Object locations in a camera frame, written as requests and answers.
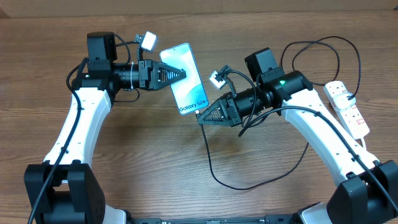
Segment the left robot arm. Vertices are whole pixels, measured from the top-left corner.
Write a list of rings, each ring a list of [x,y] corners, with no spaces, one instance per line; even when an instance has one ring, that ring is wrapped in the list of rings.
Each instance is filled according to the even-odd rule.
[[[71,105],[63,128],[41,164],[30,164],[24,183],[29,223],[132,223],[127,210],[106,203],[91,169],[98,135],[119,90],[157,91],[184,79],[184,70],[138,57],[117,61],[128,42],[113,32],[87,35],[88,56],[67,76]]]

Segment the Samsung Galaxy smartphone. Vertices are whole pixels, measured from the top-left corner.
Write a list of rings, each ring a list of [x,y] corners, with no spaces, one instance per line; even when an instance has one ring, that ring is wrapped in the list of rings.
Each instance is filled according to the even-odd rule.
[[[189,43],[183,43],[160,52],[160,59],[171,67],[185,71],[186,77],[171,84],[178,112],[181,115],[192,113],[208,106],[196,61]]]

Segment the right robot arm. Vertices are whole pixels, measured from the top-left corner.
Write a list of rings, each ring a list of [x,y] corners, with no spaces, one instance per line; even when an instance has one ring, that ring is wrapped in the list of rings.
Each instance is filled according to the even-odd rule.
[[[380,162],[360,146],[322,103],[312,83],[298,71],[285,73],[270,49],[245,58],[250,89],[231,90],[202,113],[200,125],[250,128],[272,113],[285,118],[328,168],[336,190],[326,203],[266,223],[385,223],[397,217],[397,164]]]

